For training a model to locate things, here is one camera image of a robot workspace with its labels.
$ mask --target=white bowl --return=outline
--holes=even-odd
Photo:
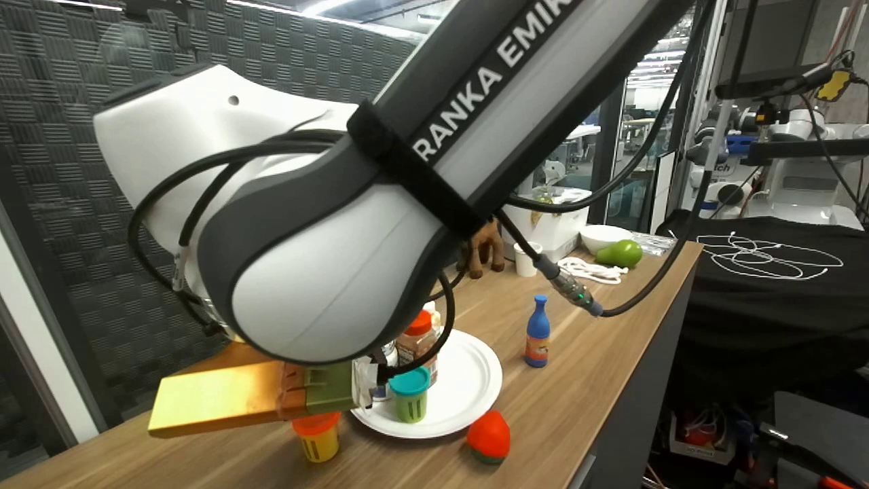
[[[582,244],[590,254],[597,254],[601,247],[616,244],[623,239],[635,239],[627,228],[616,228],[616,227],[583,227],[579,233],[582,233]]]

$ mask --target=black cable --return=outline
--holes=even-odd
[[[803,93],[801,93],[798,97],[803,102],[803,107],[806,107],[806,112],[809,112],[812,136],[816,136],[816,142],[821,145],[824,161],[832,165],[832,172],[836,174],[839,184],[841,184],[844,193],[850,197],[854,210],[855,210],[859,216],[865,216],[867,210],[865,210],[862,198],[859,198],[859,197],[854,193],[854,187],[847,184],[844,174],[841,174],[839,165],[833,164],[833,156],[832,156],[825,140],[821,136],[821,125],[817,125],[817,118],[816,118],[816,110],[812,110],[809,97],[806,97]]]
[[[292,127],[287,134],[277,136],[277,140],[268,140],[268,142],[308,142],[308,145],[334,145],[336,140],[343,140],[339,130],[296,130]],[[201,221],[201,216],[210,210],[210,205],[214,202],[214,197],[222,190],[222,184],[228,184],[228,180],[233,180],[251,161],[232,161],[213,183],[210,187],[195,198],[186,227],[183,227],[183,233],[179,233],[179,247],[188,247],[190,244],[190,237]]]
[[[850,81],[865,87],[865,122],[869,122],[869,81],[859,74],[850,74]]]
[[[750,5],[744,11],[742,38],[740,38],[740,47],[737,47],[737,58],[734,58],[734,72],[731,72],[729,87],[734,87],[740,74],[742,74],[742,64],[744,64],[744,54],[750,50],[750,38],[752,38],[756,15],[757,15],[757,0],[750,0]]]
[[[456,263],[456,277],[448,284],[450,288],[459,288],[459,284],[467,277],[467,260]]]
[[[579,202],[579,205],[569,205],[569,206],[550,206],[550,205],[537,205],[537,202],[524,202],[524,198],[509,198],[509,205],[517,205],[517,206],[528,206],[528,210],[541,210],[541,213],[570,213],[570,210],[583,210],[590,205],[596,205],[597,198],[602,198],[607,193],[612,193],[616,184],[623,184],[623,180],[641,164],[641,159],[653,149],[653,142],[657,140],[657,130],[666,121],[666,112],[670,110],[673,104],[673,96],[676,96],[676,87],[679,87],[679,76],[684,74],[684,66],[692,64],[696,58],[696,47],[700,42],[700,34],[703,34],[703,25],[712,20],[712,2],[707,5],[707,11],[699,16],[699,25],[688,42],[688,50],[684,50],[684,59],[673,76],[673,85],[669,87],[669,96],[662,102],[662,110],[657,112],[654,122],[653,122],[653,130],[647,136],[647,142],[641,145],[641,153],[609,183],[602,184],[596,197]],[[712,172],[703,172],[703,183],[700,183],[700,193],[696,198],[696,206],[692,206],[692,216],[691,216],[691,228],[696,228],[696,221],[699,221],[699,213],[703,206],[703,197],[708,190],[708,183],[712,183]],[[537,254],[524,237],[521,231],[517,228],[517,224],[502,213],[498,210],[498,221],[506,227],[506,231],[517,239],[517,244],[533,258],[535,270],[544,273],[544,277],[575,307],[583,307],[590,309],[593,315],[601,315],[601,318],[613,318],[613,315],[623,315],[627,312],[631,307],[635,307],[639,303],[643,303],[654,288],[657,284],[670,273],[673,260],[679,258],[683,247],[684,247],[684,239],[676,239],[669,258],[661,263],[661,270],[653,275],[653,281],[635,294],[631,296],[627,303],[616,304],[616,307],[609,307],[602,309],[596,296],[573,277],[564,277],[562,270],[558,263],[552,263],[544,254]]]
[[[862,159],[862,172],[859,172],[859,198],[862,198],[862,206],[859,206],[859,221],[865,224],[865,217],[867,217],[867,213],[865,213],[865,206],[867,206],[867,193],[865,193],[865,183],[867,180],[867,159]]]
[[[562,216],[562,213],[575,213],[575,210],[586,210],[593,206],[596,202],[607,198],[612,190],[616,190],[641,164],[643,159],[649,156],[653,145],[657,142],[657,134],[661,127],[666,125],[669,121],[669,112],[676,102],[676,93],[679,93],[679,81],[683,76],[688,74],[688,66],[699,58],[699,45],[700,45],[700,34],[707,31],[707,21],[712,20],[712,11],[715,5],[708,2],[707,11],[699,16],[699,25],[692,28],[692,35],[684,47],[684,58],[673,74],[673,81],[654,114],[654,122],[641,145],[641,149],[631,159],[631,164],[616,174],[612,178],[602,187],[597,187],[593,197],[582,198],[582,202],[570,202],[570,205],[547,205],[547,202],[533,202],[533,198],[517,198],[510,197],[506,205],[510,206],[521,206],[521,210],[535,210],[535,213],[554,213],[554,216]]]
[[[221,323],[214,323],[210,315],[205,315],[199,307],[199,303],[194,303],[194,300],[188,300],[188,296],[179,296],[179,294],[173,294],[177,300],[179,300],[179,304],[188,309],[188,315],[201,326],[201,332],[206,335],[206,337],[213,337],[213,335],[218,335],[218,332],[222,332],[222,326]]]
[[[226,165],[228,161],[254,161],[254,159],[264,159],[264,156],[281,156],[281,153],[323,153],[328,149],[327,145],[308,145],[308,142],[266,142],[266,145],[251,145],[251,148],[236,148],[236,149],[226,149],[226,153],[214,153],[210,159],[201,159],[173,174],[168,174],[164,183],[157,183],[133,210],[130,227],[127,227],[127,244],[133,258],[168,292],[190,296],[186,292],[177,292],[173,284],[168,277],[164,277],[157,273],[156,263],[149,263],[149,258],[145,256],[145,247],[139,243],[142,228],[148,216],[153,213],[153,206],[172,193],[177,184],[183,184],[186,180],[205,174],[210,168]]]
[[[412,362],[408,362],[403,366],[384,365],[381,372],[377,372],[377,384],[385,384],[395,376],[403,376],[403,372],[423,366],[429,360],[434,360],[441,353],[446,341],[450,341],[450,332],[454,332],[454,323],[456,323],[456,294],[454,294],[454,288],[450,288],[446,275],[437,275],[437,284],[441,284],[444,300],[446,300],[446,320],[444,320],[441,337],[434,341],[434,345],[426,353],[421,353],[419,360],[412,360]]]

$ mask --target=cable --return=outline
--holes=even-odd
[[[865,87],[865,122],[869,122],[869,81],[859,74],[850,74],[850,81]]]
[[[832,149],[825,148],[825,140],[821,136],[821,125],[817,125],[817,118],[816,118],[816,110],[812,110],[809,97],[806,97],[803,93],[801,93],[798,97],[803,102],[803,107],[806,107],[806,112],[809,112],[812,136],[816,136],[816,142],[821,145],[824,161],[825,161],[825,164],[832,165],[832,172],[836,174],[836,180],[839,180],[839,184],[844,187],[844,193],[850,197],[855,213],[865,216],[867,210],[865,210],[862,198],[859,198],[859,197],[854,193],[854,187],[847,184],[844,174],[841,174],[839,165],[833,164]]]
[[[467,275],[467,263],[456,263],[456,277],[448,284],[450,288],[459,288],[459,284],[465,281]]]
[[[296,130],[308,122],[294,125],[287,134],[275,136],[268,142],[308,142],[308,145],[334,145],[336,140],[343,140],[339,130]],[[179,247],[190,244],[190,237],[201,221],[201,216],[210,210],[210,205],[214,202],[214,197],[222,190],[222,184],[228,184],[232,178],[236,178],[241,168],[248,165],[248,161],[232,161],[214,180],[213,184],[195,198],[186,227],[183,227],[183,237],[179,237]]]
[[[862,168],[859,168],[859,198],[862,198],[862,206],[859,206],[859,221],[865,224],[865,217],[867,217],[867,190],[865,190],[865,178],[867,178],[867,159],[862,159]]]
[[[517,198],[510,197],[506,205],[510,206],[521,206],[521,210],[535,210],[535,213],[554,213],[554,216],[562,216],[562,213],[575,213],[575,210],[586,210],[593,205],[597,205],[601,198],[607,198],[612,190],[616,190],[641,164],[643,159],[649,156],[662,122],[669,121],[669,112],[676,102],[676,93],[679,93],[679,81],[683,76],[688,74],[688,66],[699,58],[699,45],[700,45],[700,34],[707,31],[707,21],[712,20],[712,11],[715,5],[708,2],[707,11],[699,16],[699,25],[692,28],[692,35],[684,47],[684,58],[679,64],[679,72],[673,74],[673,81],[654,114],[654,122],[641,145],[641,149],[631,159],[631,164],[616,174],[612,178],[601,190],[596,190],[593,197],[582,198],[582,202],[570,202],[570,205],[547,205],[547,202],[529,202],[529,198]]]
[[[450,332],[454,332],[454,323],[456,323],[456,294],[454,294],[454,288],[450,288],[446,275],[437,275],[437,284],[441,284],[441,292],[444,292],[444,300],[446,300],[446,323],[444,323],[441,337],[434,341],[434,345],[426,353],[421,353],[419,360],[412,360],[412,362],[408,362],[403,366],[384,365],[381,372],[377,372],[377,384],[385,384],[395,376],[403,376],[403,372],[410,372],[410,371],[419,371],[419,366],[429,365],[429,360],[434,360],[441,353],[446,341],[450,341]]]
[[[688,233],[696,233],[699,227],[699,216],[703,206],[703,197],[708,193],[708,183],[712,183],[712,168],[703,172],[692,213],[688,217]],[[601,307],[596,303],[596,296],[573,277],[564,277],[562,270],[558,263],[552,263],[544,254],[537,254],[524,237],[521,231],[513,227],[513,221],[498,210],[498,221],[509,228],[509,233],[513,233],[517,244],[533,258],[533,263],[544,273],[544,277],[575,307],[583,307],[593,315],[601,318],[613,318],[627,312],[631,307],[641,304],[654,288],[657,284],[670,273],[670,267],[676,263],[676,258],[683,256],[684,239],[676,239],[676,244],[670,247],[669,258],[657,267],[657,273],[653,275],[653,281],[632,294],[627,303],[616,304],[616,307]]]
[[[127,227],[127,247],[133,254],[133,258],[145,267],[148,275],[153,275],[156,284],[160,284],[165,292],[172,292],[183,307],[194,315],[195,323],[205,326],[206,335],[221,332],[221,326],[205,315],[199,307],[205,307],[205,303],[194,294],[188,294],[183,285],[172,284],[168,277],[160,275],[160,270],[148,258],[145,247],[142,247],[142,228],[148,216],[153,213],[153,206],[177,184],[188,183],[195,174],[205,174],[210,168],[226,165],[226,164],[236,164],[236,161],[254,161],[258,156],[281,156],[281,153],[323,153],[328,149],[327,145],[305,145],[305,142],[266,142],[266,145],[251,145],[251,148],[236,148],[228,153],[218,153],[210,159],[201,159],[173,174],[168,174],[160,184],[156,184],[133,210],[130,227]]]

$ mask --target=monitor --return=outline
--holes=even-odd
[[[734,0],[718,68],[719,97],[757,97],[824,59],[806,59],[821,0]]]

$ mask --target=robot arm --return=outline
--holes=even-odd
[[[368,112],[399,142],[384,159],[403,153],[434,168],[473,216],[493,216],[688,5],[459,2]],[[210,68],[106,110],[95,127],[130,205],[190,161],[226,153],[221,164],[239,164],[190,247],[177,244],[183,221],[221,165],[172,187],[153,206],[149,231],[232,332],[277,360],[327,365],[395,341],[465,239],[385,178],[359,130],[316,156],[275,140],[292,127],[343,130],[351,114],[359,122],[353,107]]]

